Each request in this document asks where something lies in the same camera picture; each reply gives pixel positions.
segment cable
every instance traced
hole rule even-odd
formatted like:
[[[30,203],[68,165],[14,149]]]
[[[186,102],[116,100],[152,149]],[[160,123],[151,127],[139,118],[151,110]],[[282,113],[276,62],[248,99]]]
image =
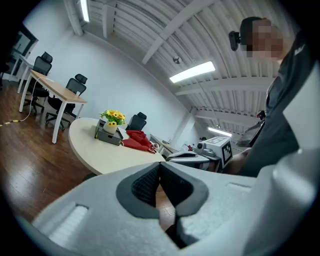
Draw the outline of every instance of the cable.
[[[39,77],[39,78],[35,81],[35,83],[34,83],[33,90],[32,90],[32,94],[31,94],[31,102],[30,102],[29,114],[26,116],[25,119],[20,120],[20,122],[23,122],[24,120],[26,120],[26,119],[29,117],[30,113],[31,113],[32,98],[33,98],[33,96],[34,96],[34,91],[35,91],[35,88],[36,88],[36,84],[37,84],[37,82],[39,81],[39,79],[41,79],[41,78],[42,78],[42,77]]]

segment person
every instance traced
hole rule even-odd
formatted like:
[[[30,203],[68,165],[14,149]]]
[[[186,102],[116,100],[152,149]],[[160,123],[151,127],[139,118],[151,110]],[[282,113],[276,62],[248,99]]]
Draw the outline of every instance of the person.
[[[245,18],[239,33],[239,43],[247,57],[271,58],[280,64],[277,77],[267,90],[262,131],[252,148],[234,155],[224,170],[228,174],[257,177],[261,168],[274,165],[283,156],[299,149],[283,110],[304,84],[316,57],[311,54],[302,31],[292,40],[266,18]]]

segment ceiling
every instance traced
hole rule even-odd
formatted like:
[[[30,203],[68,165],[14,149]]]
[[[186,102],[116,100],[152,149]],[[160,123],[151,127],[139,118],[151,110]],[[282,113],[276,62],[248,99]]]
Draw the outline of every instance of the ceiling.
[[[74,1],[82,19],[80,1]],[[265,17],[293,38],[297,26],[275,0],[88,0],[91,23],[104,38],[117,36],[143,53],[169,77],[212,61],[215,71],[169,83],[178,100],[197,108],[203,126],[220,126],[236,142],[265,109],[278,63],[247,58],[230,48],[228,33],[250,16]],[[174,56],[181,63],[173,62]]]

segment chair headrest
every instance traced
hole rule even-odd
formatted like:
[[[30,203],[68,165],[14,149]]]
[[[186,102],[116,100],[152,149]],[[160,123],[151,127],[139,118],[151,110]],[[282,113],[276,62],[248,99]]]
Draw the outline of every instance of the chair headrest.
[[[146,116],[144,113],[142,113],[142,112],[139,112],[137,116],[138,116],[138,117],[141,117],[141,118],[144,119],[144,120],[147,119],[147,116]]]
[[[82,84],[85,84],[88,79],[85,76],[83,76],[82,74],[77,74],[74,78],[77,79]]]
[[[53,60],[52,56],[49,53],[47,53],[46,51],[44,52],[44,54],[41,55],[41,58],[44,59],[48,63],[51,63]]]

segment white device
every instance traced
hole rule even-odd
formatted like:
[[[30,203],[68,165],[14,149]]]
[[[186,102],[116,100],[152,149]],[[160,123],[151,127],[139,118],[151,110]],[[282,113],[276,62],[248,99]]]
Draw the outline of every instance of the white device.
[[[203,156],[221,158],[222,169],[233,157],[230,138],[227,137],[214,137],[199,142],[194,151]]]

